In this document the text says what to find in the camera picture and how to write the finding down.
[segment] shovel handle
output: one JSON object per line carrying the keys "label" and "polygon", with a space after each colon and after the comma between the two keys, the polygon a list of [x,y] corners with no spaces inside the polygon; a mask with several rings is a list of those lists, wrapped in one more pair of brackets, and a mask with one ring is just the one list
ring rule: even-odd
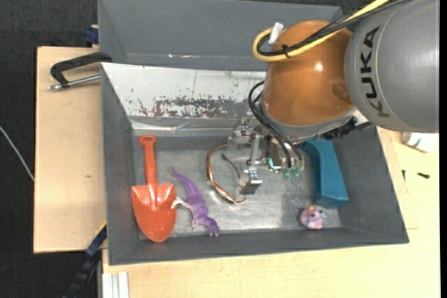
{"label": "shovel handle", "polygon": [[138,139],[138,143],[143,147],[145,154],[145,172],[146,183],[150,186],[156,185],[156,164],[154,145],[156,143],[156,137],[153,135],[142,135]]}

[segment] orange toy shovel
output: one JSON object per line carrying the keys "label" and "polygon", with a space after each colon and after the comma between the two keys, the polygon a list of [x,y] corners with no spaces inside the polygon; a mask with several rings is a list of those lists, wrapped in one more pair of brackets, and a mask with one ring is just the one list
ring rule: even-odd
{"label": "orange toy shovel", "polygon": [[147,185],[132,186],[133,213],[138,226],[154,242],[165,241],[174,228],[177,209],[171,209],[175,199],[172,184],[158,185],[154,145],[156,138],[144,135],[138,140],[145,153],[145,173]]}

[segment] yellow cable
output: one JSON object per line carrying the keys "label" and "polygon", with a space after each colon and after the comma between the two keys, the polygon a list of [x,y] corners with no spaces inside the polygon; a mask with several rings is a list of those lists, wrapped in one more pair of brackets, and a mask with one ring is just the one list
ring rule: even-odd
{"label": "yellow cable", "polygon": [[[352,14],[352,16],[350,16],[347,19],[345,19],[344,22],[348,21],[348,20],[351,20],[351,19],[354,19],[357,16],[361,16],[361,15],[367,13],[368,11],[377,9],[379,6],[382,6],[383,4],[388,3],[389,1],[391,1],[391,0],[376,0],[376,1],[373,1],[371,4],[365,6],[364,8],[361,8],[359,11],[355,12],[354,14]],[[288,52],[287,55],[280,54],[280,55],[274,55],[274,56],[265,56],[265,55],[262,55],[262,54],[260,54],[258,52],[258,44],[259,44],[259,41],[261,41],[261,39],[264,36],[267,36],[267,35],[269,35],[272,32],[272,29],[266,29],[266,30],[264,30],[262,33],[260,33],[255,38],[255,40],[253,42],[253,46],[251,48],[251,51],[253,52],[253,55],[257,59],[259,59],[261,61],[276,62],[276,61],[287,60],[289,57],[298,56],[299,54],[302,54],[303,52],[307,51],[308,49],[312,48],[313,46],[316,46],[319,43],[322,43],[323,41],[325,41],[325,40],[329,39],[330,37],[334,36],[338,31],[340,31],[340,30],[334,31],[333,33],[330,33],[330,34],[328,34],[328,35],[326,35],[326,36],[324,36],[322,38],[319,38],[318,40],[312,41],[311,43],[309,43],[309,44],[307,44],[307,45],[305,45],[303,47],[300,47],[299,49],[292,50],[292,51]]]}

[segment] screw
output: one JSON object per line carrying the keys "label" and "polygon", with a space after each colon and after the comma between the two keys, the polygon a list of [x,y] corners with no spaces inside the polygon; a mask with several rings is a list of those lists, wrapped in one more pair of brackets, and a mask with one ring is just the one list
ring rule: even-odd
{"label": "screw", "polygon": [[423,177],[423,178],[426,178],[426,179],[429,179],[429,178],[430,178],[430,175],[429,175],[429,174],[424,174],[424,173],[422,173],[422,172],[419,172],[418,175],[419,175],[420,177]]}

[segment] small toy figure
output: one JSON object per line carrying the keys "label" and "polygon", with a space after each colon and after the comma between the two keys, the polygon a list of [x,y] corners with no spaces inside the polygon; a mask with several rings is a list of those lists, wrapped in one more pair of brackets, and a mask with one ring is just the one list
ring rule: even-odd
{"label": "small toy figure", "polygon": [[186,207],[193,214],[193,228],[197,225],[205,225],[210,231],[210,236],[219,236],[219,226],[213,218],[208,216],[208,206],[206,205],[202,194],[200,194],[200,191],[190,179],[177,173],[173,167],[171,167],[171,171],[174,177],[183,184],[188,193],[186,201],[177,197],[171,207],[175,207],[177,204]]}
{"label": "small toy figure", "polygon": [[323,228],[323,219],[326,218],[323,210],[318,210],[313,206],[302,210],[300,214],[300,222],[309,230],[320,230]]}

